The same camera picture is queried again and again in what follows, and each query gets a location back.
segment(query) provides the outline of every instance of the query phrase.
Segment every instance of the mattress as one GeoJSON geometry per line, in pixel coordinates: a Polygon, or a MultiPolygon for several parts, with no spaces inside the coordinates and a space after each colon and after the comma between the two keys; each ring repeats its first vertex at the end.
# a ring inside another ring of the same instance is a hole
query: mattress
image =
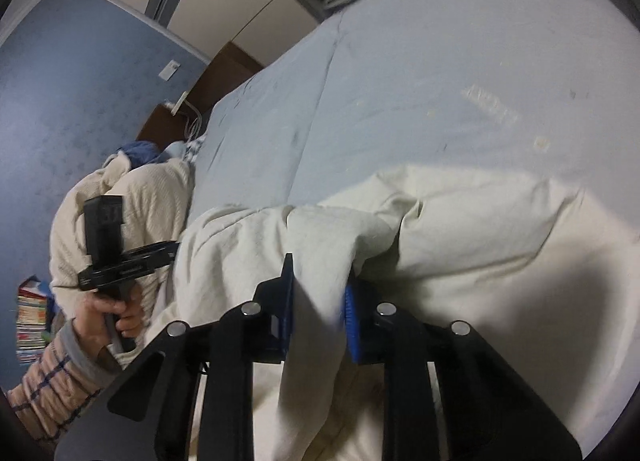
{"type": "MultiPolygon", "coordinates": [[[[608,0],[362,0],[216,105],[190,221],[316,203],[414,162],[552,176],[640,226],[639,67],[639,33],[608,0]]],[[[584,454],[640,379],[639,348],[620,362],[584,454]]]]}

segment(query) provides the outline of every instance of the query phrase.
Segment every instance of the stack of books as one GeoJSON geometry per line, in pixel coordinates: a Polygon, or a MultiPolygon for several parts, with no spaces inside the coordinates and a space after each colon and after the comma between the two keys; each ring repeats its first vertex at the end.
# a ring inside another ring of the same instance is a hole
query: stack of books
{"type": "Polygon", "coordinates": [[[37,361],[50,341],[47,313],[50,301],[40,288],[40,281],[31,277],[18,288],[18,319],[15,326],[16,353],[21,364],[37,361]]]}

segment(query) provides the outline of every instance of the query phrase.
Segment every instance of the metal screw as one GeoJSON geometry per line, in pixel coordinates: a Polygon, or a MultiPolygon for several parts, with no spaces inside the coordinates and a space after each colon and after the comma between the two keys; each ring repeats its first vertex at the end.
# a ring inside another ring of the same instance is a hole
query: metal screw
{"type": "Polygon", "coordinates": [[[262,311],[262,307],[260,307],[260,304],[257,302],[246,302],[242,304],[240,311],[242,311],[244,316],[253,316],[260,313],[260,311],[262,311]]]}
{"type": "Polygon", "coordinates": [[[379,315],[391,316],[392,314],[396,313],[397,309],[396,306],[394,306],[390,302],[383,302],[382,304],[378,304],[378,307],[376,307],[376,311],[379,315]]]}
{"type": "Polygon", "coordinates": [[[166,333],[169,336],[175,337],[175,336],[184,335],[186,333],[186,330],[187,330],[187,324],[176,320],[175,322],[171,322],[169,324],[169,326],[166,329],[166,333]]]}
{"type": "Polygon", "coordinates": [[[454,335],[466,336],[471,332],[471,326],[464,320],[456,320],[451,324],[451,330],[454,335]]]}

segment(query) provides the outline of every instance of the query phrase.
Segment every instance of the blue plastic part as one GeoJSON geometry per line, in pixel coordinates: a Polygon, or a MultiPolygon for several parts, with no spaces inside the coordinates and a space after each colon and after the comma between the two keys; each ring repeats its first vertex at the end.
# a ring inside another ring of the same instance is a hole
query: blue plastic part
{"type": "Polygon", "coordinates": [[[289,352],[289,343],[291,340],[291,333],[293,332],[293,256],[287,253],[284,258],[284,264],[282,265],[281,279],[287,286],[286,293],[284,294],[284,311],[281,320],[281,347],[282,352],[286,355],[289,352]]]}
{"type": "Polygon", "coordinates": [[[347,333],[347,347],[351,354],[351,360],[359,364],[362,361],[360,322],[358,320],[356,301],[351,284],[348,284],[344,290],[344,328],[347,333]]]}

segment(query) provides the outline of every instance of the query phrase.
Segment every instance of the blue wall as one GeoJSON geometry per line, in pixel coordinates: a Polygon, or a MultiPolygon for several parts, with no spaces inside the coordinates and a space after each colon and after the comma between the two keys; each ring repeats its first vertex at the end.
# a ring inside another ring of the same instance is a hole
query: blue wall
{"type": "Polygon", "coordinates": [[[105,0],[43,0],[0,47],[0,385],[15,360],[15,291],[49,279],[49,231],[66,192],[154,106],[177,100],[205,65],[105,0]],[[180,62],[165,82],[158,73],[180,62]]]}

